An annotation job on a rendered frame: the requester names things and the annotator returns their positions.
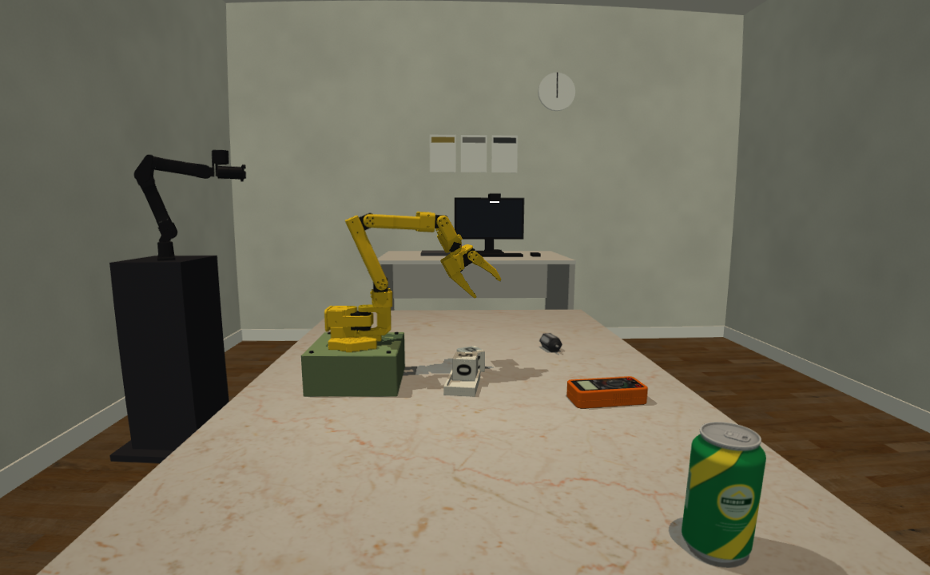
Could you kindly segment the orange digital multimeter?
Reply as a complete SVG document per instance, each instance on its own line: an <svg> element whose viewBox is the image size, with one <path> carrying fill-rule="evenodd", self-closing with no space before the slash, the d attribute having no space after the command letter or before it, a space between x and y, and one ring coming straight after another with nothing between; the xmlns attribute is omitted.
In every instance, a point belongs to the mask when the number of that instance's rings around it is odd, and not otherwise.
<svg viewBox="0 0 930 575"><path fill-rule="evenodd" d="M566 396L577 408L643 405L648 388L633 376L571 379Z"/></svg>

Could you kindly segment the green drink can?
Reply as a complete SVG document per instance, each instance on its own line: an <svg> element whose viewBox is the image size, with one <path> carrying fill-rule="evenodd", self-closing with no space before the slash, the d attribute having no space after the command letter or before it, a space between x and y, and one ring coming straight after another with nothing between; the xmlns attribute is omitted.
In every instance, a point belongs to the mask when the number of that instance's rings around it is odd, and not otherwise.
<svg viewBox="0 0 930 575"><path fill-rule="evenodd" d="M709 422L692 441L682 534L705 559L733 563L751 553L767 455L745 426Z"/></svg>

